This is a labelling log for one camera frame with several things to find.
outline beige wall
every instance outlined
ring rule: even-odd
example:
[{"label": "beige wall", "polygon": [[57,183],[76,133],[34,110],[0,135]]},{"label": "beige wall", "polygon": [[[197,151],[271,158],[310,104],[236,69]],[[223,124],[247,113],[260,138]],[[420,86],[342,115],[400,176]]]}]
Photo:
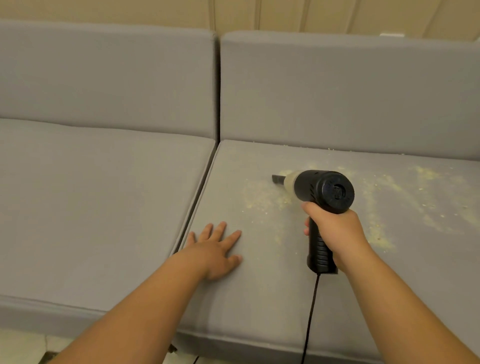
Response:
[{"label": "beige wall", "polygon": [[0,0],[0,18],[476,40],[480,0]]}]

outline floor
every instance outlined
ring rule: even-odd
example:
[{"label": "floor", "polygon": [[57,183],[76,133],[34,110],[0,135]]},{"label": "floor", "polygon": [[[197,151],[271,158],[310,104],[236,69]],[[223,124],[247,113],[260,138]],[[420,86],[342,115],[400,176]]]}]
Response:
[{"label": "floor", "polygon": [[[31,332],[0,329],[1,364],[39,364],[45,352],[60,352],[72,340]],[[163,364],[193,364],[195,356],[167,354]],[[196,364],[228,364],[220,360],[200,358]]]}]

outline vacuum nozzle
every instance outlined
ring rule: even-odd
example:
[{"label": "vacuum nozzle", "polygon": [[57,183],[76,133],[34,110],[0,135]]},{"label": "vacuum nozzle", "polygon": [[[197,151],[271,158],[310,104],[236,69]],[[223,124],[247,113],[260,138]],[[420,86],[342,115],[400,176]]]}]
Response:
[{"label": "vacuum nozzle", "polygon": [[283,185],[284,180],[285,180],[285,176],[279,176],[277,174],[272,174],[273,183]]}]

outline sofa seat cushion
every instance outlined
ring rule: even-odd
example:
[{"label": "sofa seat cushion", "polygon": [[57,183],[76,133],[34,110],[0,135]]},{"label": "sofa seat cushion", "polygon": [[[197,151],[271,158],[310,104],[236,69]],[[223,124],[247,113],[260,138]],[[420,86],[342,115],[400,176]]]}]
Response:
[{"label": "sofa seat cushion", "polygon": [[[306,215],[271,176],[303,169],[351,180],[372,247],[480,354],[480,162],[231,140],[219,146],[190,229],[222,220],[226,234],[241,229],[232,252],[244,261],[194,295],[178,346],[202,340],[197,349],[211,351],[203,355],[233,360],[215,351],[227,342],[239,361],[258,360],[249,352],[263,348],[262,363],[300,362],[316,275],[306,265]],[[320,277],[308,353],[380,359],[342,272]]]},{"label": "sofa seat cushion", "polygon": [[212,139],[0,120],[2,297],[107,311],[176,249]]}]

